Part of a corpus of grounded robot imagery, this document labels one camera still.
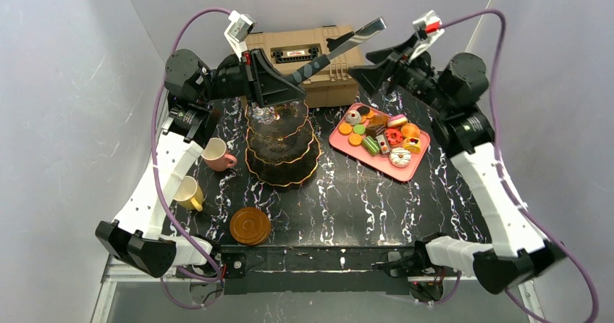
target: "mug handle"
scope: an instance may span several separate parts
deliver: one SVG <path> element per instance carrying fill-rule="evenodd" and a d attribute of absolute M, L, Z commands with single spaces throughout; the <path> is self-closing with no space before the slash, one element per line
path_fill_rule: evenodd
<path fill-rule="evenodd" d="M 203 205 L 201 205 L 196 198 L 191 198 L 190 202 L 192 203 L 192 206 L 194 206 L 194 208 L 196 209 L 196 211 L 203 211 Z"/>
<path fill-rule="evenodd" d="M 224 158 L 228 159 L 227 168 L 234 167 L 237 164 L 237 158 L 234 155 L 225 154 Z"/>

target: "pink donut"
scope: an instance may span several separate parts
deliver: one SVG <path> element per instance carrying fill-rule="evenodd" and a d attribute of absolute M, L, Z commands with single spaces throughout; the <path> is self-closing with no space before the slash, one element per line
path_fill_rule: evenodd
<path fill-rule="evenodd" d="M 399 127 L 405 124 L 407 124 L 407 117 L 402 114 L 388 119 L 388 127 Z"/>

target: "pink mug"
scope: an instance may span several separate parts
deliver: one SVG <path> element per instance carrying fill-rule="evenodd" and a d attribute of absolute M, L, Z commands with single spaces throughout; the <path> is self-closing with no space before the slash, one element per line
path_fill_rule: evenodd
<path fill-rule="evenodd" d="M 201 156 L 207 165 L 217 172 L 222 172 L 237 164 L 237 158 L 228 154 L 226 142 L 221 138 L 210 139 Z"/>

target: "pink tray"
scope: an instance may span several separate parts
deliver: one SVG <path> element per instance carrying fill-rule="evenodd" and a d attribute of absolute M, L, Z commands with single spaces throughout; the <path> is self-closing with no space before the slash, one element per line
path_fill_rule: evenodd
<path fill-rule="evenodd" d="M 350 106 L 349 110 L 357 109 L 360 106 L 366 106 L 366 105 L 365 104 L 353 104 L 352 106 Z M 369 108 L 373 110 L 373 112 L 375 112 L 376 114 L 384 114 L 378 111 L 377 109 L 374 109 L 371 107 Z M 421 146 L 422 150 L 420 151 L 420 154 L 411 154 L 411 161 L 409 161 L 409 165 L 401 169 L 399 167 L 394 167 L 390 163 L 390 160 L 388 159 L 388 155 L 379 154 L 376 156 L 371 156 L 371 154 L 369 154 L 366 151 L 366 149 L 363 148 L 362 146 L 357 146 L 357 147 L 352 146 L 348 142 L 349 136 L 342 135 L 338 130 L 339 125 L 341 125 L 344 122 L 345 120 L 342 119 L 341 122 L 337 124 L 337 127 L 335 128 L 335 130 L 333 130 L 332 134 L 329 137 L 330 145 L 333 148 L 337 149 L 338 151 L 342 151 L 343 153 L 346 153 L 347 155 L 352 156 L 354 159 L 360 160 L 364 164 L 369 165 L 370 167 L 373 167 L 374 169 L 377 169 L 380 172 L 385 173 L 386 175 L 389 175 L 390 177 L 396 180 L 399 180 L 401 182 L 407 182 L 413 177 L 413 174 L 416 172 L 418 165 L 422 161 L 422 157 L 424 156 L 424 153 L 429 149 L 429 145 L 431 143 L 431 138 L 429 137 L 429 134 L 421 130 L 420 131 L 420 142 L 422 145 Z M 363 123 L 363 125 L 368 125 L 368 123 L 369 121 L 367 120 L 366 122 Z"/>

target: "tan plastic case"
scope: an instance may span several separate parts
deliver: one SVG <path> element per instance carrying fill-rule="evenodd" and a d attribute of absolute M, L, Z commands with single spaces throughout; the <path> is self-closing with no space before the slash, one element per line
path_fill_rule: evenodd
<path fill-rule="evenodd" d="M 352 27 L 349 25 L 334 25 L 312 30 L 251 33 L 245 42 L 248 49 L 262 48 L 273 66 L 282 74 L 289 75 L 311 61 L 310 56 L 328 54 L 327 38 L 337 38 L 350 31 Z M 316 108 L 353 104 L 358 84 L 348 74 L 348 69 L 362 64 L 362 53 L 356 47 L 336 57 L 328 67 L 305 80 L 303 87 L 307 91 L 307 106 Z"/>

